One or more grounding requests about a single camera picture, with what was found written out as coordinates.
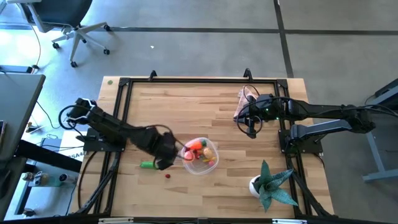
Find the concrete floor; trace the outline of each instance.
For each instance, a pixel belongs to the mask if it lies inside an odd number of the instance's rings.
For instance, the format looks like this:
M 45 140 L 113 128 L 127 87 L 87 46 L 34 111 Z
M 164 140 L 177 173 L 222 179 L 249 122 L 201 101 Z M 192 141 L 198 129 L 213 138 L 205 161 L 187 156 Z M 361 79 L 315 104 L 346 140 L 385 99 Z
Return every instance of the concrete floor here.
M 286 29 L 398 29 L 394 0 L 280 0 L 280 6 Z M 0 21 L 23 22 L 10 5 Z M 82 24 L 102 21 L 114 27 L 277 29 L 272 0 L 94 0 Z M 96 99 L 105 75 L 149 75 L 156 70 L 160 76 L 240 77 L 249 67 L 255 77 L 287 77 L 279 34 L 93 32 L 90 35 L 102 41 L 111 55 L 81 43 L 76 69 L 68 61 L 71 41 L 61 42 L 62 48 L 56 51 L 50 40 L 60 35 L 58 31 L 38 35 L 42 46 L 39 73 L 47 76 L 39 102 L 53 120 L 78 97 Z M 398 36 L 288 35 L 287 44 L 294 77 L 305 79 L 311 103 L 362 105 L 398 77 Z M 0 30 L 0 64 L 33 64 L 38 50 L 31 30 Z M 34 117 L 40 124 L 48 123 L 40 108 L 35 108 Z M 62 130 L 45 129 L 26 138 L 35 141 L 47 133 L 61 136 Z M 377 170 L 366 138 L 338 133 L 327 136 L 322 144 L 335 213 L 398 223 L 398 180 L 362 181 L 362 175 Z M 398 154 L 388 157 L 387 166 L 397 168 L 393 161 Z

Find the chair wheel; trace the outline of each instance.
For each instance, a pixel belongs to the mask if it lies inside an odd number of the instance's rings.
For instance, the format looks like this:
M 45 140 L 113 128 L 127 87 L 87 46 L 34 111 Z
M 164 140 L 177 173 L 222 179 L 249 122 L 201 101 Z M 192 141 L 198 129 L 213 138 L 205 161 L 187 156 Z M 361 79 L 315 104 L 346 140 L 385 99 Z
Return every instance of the chair wheel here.
M 105 26 L 104 26 L 104 29 L 106 29 L 106 31 L 111 31 L 111 27 L 108 26 L 108 25 L 105 25 Z
M 70 62 L 70 66 L 72 66 L 72 68 L 76 68 L 77 67 L 77 63 L 76 62 Z
M 57 43 L 52 43 L 52 47 L 53 47 L 54 49 L 60 48 L 59 44 L 57 44 Z

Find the potted plant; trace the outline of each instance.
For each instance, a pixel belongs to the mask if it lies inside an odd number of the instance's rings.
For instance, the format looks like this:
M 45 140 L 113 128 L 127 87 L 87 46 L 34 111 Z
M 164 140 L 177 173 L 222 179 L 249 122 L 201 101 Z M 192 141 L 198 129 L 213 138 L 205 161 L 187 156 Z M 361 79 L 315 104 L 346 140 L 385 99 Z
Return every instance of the potted plant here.
M 265 211 L 270 207 L 272 198 L 281 203 L 298 206 L 292 197 L 279 187 L 292 175 L 292 172 L 293 170 L 290 169 L 271 175 L 267 162 L 262 161 L 261 175 L 250 180 L 249 190 L 260 200 Z

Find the office chair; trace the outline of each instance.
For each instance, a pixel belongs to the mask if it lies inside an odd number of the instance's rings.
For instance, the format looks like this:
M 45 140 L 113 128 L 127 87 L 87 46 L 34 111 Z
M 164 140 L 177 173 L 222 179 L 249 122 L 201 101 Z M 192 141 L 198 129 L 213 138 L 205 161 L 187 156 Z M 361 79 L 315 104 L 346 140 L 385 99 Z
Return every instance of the office chair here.
M 93 0 L 6 0 L 8 4 L 16 3 L 22 16 L 29 24 L 35 24 L 40 32 L 46 33 L 53 28 L 61 28 L 63 35 L 52 40 L 52 47 L 59 49 L 58 41 L 73 38 L 73 48 L 70 52 L 70 65 L 75 68 L 73 61 L 79 40 L 84 44 L 91 42 L 104 49 L 104 54 L 109 55 L 109 50 L 97 40 L 87 35 L 88 32 L 103 27 L 111 31 L 106 22 L 92 26 L 80 25 Z

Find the chair base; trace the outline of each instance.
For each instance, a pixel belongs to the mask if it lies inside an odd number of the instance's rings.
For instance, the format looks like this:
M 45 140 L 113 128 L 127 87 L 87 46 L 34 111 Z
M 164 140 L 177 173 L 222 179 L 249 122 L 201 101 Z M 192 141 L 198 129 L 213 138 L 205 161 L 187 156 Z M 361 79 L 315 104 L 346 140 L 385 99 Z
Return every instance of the chair base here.
M 77 46 L 79 45 L 80 40 L 84 44 L 87 42 L 90 42 L 92 44 L 97 45 L 98 47 L 101 47 L 104 50 L 104 54 L 109 55 L 109 50 L 105 46 L 100 44 L 94 38 L 87 35 L 88 32 L 91 32 L 91 31 L 101 28 L 101 27 L 104 27 L 104 29 L 106 29 L 107 31 L 110 31 L 110 28 L 106 22 L 101 22 L 99 24 L 95 24 L 92 26 L 85 26 L 82 28 L 65 27 L 62 29 L 63 35 L 59 38 L 52 40 L 52 42 L 53 42 L 52 46 L 53 46 L 53 48 L 57 49 L 57 48 L 59 48 L 59 45 L 57 44 L 57 42 L 59 42 L 61 40 L 68 40 L 68 39 L 73 38 L 73 47 L 72 47 L 72 51 L 70 52 L 70 56 L 69 56 L 70 65 L 73 68 L 77 67 L 77 63 L 73 61 L 73 57 L 75 56 L 75 52 L 76 52 Z

